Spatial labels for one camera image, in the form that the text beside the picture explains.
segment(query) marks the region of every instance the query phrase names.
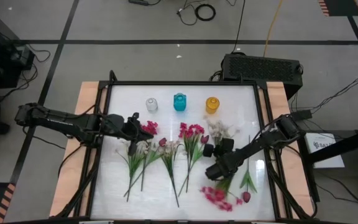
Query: black metal frame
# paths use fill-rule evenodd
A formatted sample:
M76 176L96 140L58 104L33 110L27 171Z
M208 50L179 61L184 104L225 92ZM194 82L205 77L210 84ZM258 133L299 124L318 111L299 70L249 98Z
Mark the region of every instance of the black metal frame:
M262 114L262 105L260 103L258 85L256 84L256 82L253 82L253 81L242 82L242 83L239 83L239 82L117 81L117 78L115 77L115 75L111 73L110 81L100 81L99 82L98 93L97 93L96 101L95 101L95 109L98 110L100 103L101 103L101 96L103 94L103 90L105 88L107 88L107 95L106 95L106 100L104 103L103 114L108 113L109 102L110 102L110 98L111 98L111 90L112 90L112 86L114 86L114 85L192 85L192 86L197 86L197 85L199 85L199 86L203 86L203 85L208 85L208 86L246 85L246 86L252 86L254 89L255 105L256 105L257 112L258 112L260 128L263 128L265 126L264 118L263 118L263 114ZM267 94L266 90L264 90L264 96L265 96L264 100L265 100L265 104L266 104L268 118L269 118L269 121L271 121L271 120L273 120L272 111L271 111L271 107L270 107L269 95ZM100 144L99 147L96 148L94 164L96 164L97 166L99 166L102 146L103 145ZM86 149L86 154L85 154L85 158L84 158L84 162L83 162L83 169L81 171L80 185L84 183L85 177L88 173L89 161L90 161L92 150L93 149L91 149L91 148ZM265 161L268 162L270 160L269 150L268 149L264 150L264 154L265 154ZM278 156L278 154L276 155L276 160L278 161L277 167L278 167L279 174L280 174L282 180L284 180L284 182L285 182L285 177L283 176L284 173L283 173L282 162L281 162L281 158L280 158L280 156ZM89 197L88 197L87 208L86 208L86 213L85 213L85 216L87 216L87 217L90 217L90 215L91 215L97 176L98 176L98 173L96 171L96 175L93 177L93 179L90 183L91 187L89 190ZM272 196L272 205L273 205L275 220L278 220L281 217L280 217L280 211L278 208L278 200L277 200L277 192L276 192L275 184L270 176L268 176L268 181L269 181L270 193ZM82 199L83 199L83 197L81 196L81 200L79 200L75 206L74 216L80 215ZM287 213L287 218L292 218L291 208L285 199L284 199L284 202L285 202L285 210Z

